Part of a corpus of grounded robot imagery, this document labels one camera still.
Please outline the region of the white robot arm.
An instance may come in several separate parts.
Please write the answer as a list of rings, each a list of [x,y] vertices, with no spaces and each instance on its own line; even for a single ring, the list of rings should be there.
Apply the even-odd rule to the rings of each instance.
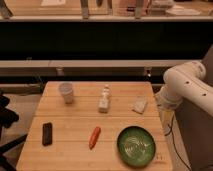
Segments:
[[[213,87],[204,82],[206,68],[199,61],[190,61],[169,68],[164,85],[155,94],[164,109],[177,109],[186,98],[213,117]]]

